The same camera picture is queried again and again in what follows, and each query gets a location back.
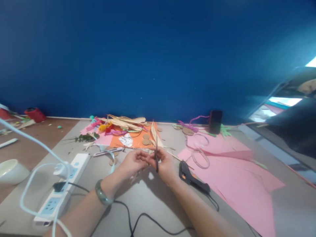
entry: pink foam sheet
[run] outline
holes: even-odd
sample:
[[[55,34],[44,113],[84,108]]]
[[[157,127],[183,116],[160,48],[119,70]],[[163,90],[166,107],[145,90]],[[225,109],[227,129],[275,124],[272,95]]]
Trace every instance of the pink foam sheet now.
[[[82,135],[86,135],[88,132],[93,133],[93,132],[98,133],[98,128],[96,128],[96,130],[94,130],[94,128],[91,128],[90,125],[88,125],[87,127],[85,127],[84,129],[82,129],[80,131],[80,134]],[[94,143],[95,144],[99,144],[99,145],[110,145],[113,135],[106,135],[105,133],[99,133],[100,137],[99,139],[95,140]]]
[[[253,151],[234,137],[227,136],[224,138],[221,134],[216,137],[204,133],[198,134],[205,136],[209,140],[209,144],[205,145],[206,140],[203,139],[202,136],[194,135],[188,136],[188,147],[196,149],[199,146],[204,152],[219,156],[233,157],[243,160],[253,159]]]
[[[190,156],[191,150],[188,148],[178,154],[183,160]],[[200,153],[195,153],[195,158],[202,166],[206,165]],[[208,169],[198,167],[192,158],[187,163],[194,168],[193,172],[197,177],[208,183],[211,190],[259,234],[263,237],[275,237],[271,192],[285,184],[250,161],[217,155],[207,155],[207,158],[210,161]]]

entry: fingers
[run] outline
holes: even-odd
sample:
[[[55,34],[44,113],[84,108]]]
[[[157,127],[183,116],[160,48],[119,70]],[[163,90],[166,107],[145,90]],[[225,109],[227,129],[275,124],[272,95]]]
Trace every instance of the fingers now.
[[[148,149],[150,149],[150,150],[156,150],[156,147],[150,147],[150,148],[148,148]],[[166,150],[165,149],[163,149],[162,147],[158,147],[158,149],[157,149],[157,151],[158,151],[158,153],[157,153],[157,156],[158,156],[158,158],[160,159],[160,160],[164,160],[165,158],[167,158],[168,156],[169,156],[169,154],[166,152]],[[150,157],[154,157],[154,155],[155,155],[155,153],[152,153],[152,154],[150,154],[149,156]]]
[[[139,168],[140,170],[143,170],[148,166],[148,163],[146,161],[140,161],[139,164],[140,164],[140,168]]]
[[[136,150],[134,152],[136,159],[144,160],[148,156],[148,153],[144,152],[143,150]]]
[[[150,157],[147,157],[146,162],[156,169],[156,161]]]

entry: scissors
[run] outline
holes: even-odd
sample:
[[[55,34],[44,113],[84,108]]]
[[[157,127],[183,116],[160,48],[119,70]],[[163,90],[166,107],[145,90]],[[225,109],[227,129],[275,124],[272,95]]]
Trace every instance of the scissors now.
[[[155,151],[155,160],[156,160],[156,172],[158,173],[159,169],[158,169],[158,133],[156,134],[156,151]]]

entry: bracelet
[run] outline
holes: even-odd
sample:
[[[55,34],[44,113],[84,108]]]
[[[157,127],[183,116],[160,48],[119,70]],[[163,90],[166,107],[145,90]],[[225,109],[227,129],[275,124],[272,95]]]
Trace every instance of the bracelet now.
[[[98,196],[100,202],[103,205],[111,205],[114,201],[114,199],[108,199],[105,195],[105,193],[103,192],[103,190],[101,189],[101,181],[102,179],[100,179],[99,181],[97,181],[96,185],[95,185],[95,192],[96,195]]]

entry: white bowl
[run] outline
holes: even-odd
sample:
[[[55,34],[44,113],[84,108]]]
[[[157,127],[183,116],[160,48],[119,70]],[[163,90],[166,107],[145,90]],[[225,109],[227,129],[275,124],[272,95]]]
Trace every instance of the white bowl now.
[[[16,185],[29,176],[30,172],[17,159],[7,160],[0,164],[0,183]]]

